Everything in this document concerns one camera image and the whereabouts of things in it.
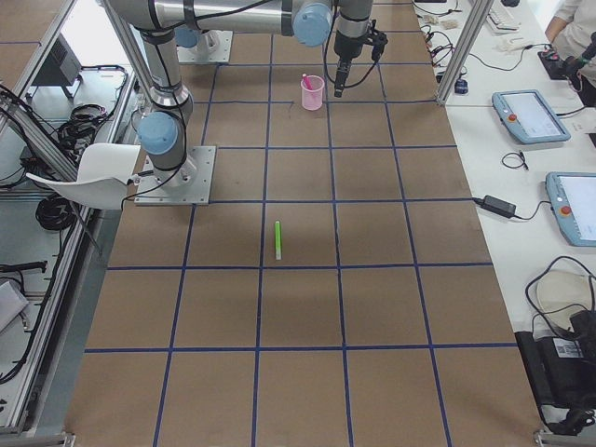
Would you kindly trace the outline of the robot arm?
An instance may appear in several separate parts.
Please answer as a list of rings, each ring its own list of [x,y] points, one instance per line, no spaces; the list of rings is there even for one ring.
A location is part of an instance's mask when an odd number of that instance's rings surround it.
[[[370,16],[370,1],[110,1],[120,40],[139,32],[146,59],[135,68],[151,78],[149,95],[160,112],[178,110],[190,100],[180,66],[206,63],[232,32],[279,34],[306,47],[332,48],[338,56],[328,78],[334,96],[351,86],[352,61],[366,46],[378,62],[387,38]]]

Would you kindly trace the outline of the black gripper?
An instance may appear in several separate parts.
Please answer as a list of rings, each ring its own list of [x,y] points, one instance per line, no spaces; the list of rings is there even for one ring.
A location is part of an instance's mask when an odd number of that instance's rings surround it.
[[[339,61],[337,62],[335,79],[333,81],[333,95],[335,98],[341,98],[343,96],[350,75],[352,61],[361,54],[365,40],[365,34],[352,37],[340,31],[336,33],[333,50],[338,56]]]

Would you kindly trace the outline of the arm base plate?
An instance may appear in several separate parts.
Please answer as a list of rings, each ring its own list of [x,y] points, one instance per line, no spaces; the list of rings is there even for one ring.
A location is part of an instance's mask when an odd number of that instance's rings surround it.
[[[150,156],[144,158],[138,195],[134,203],[139,206],[208,205],[216,159],[215,146],[193,146],[187,150],[186,160],[171,180],[172,172],[155,169]]]
[[[228,63],[233,33],[219,30],[199,32],[180,27],[175,30],[175,41],[180,64]]]

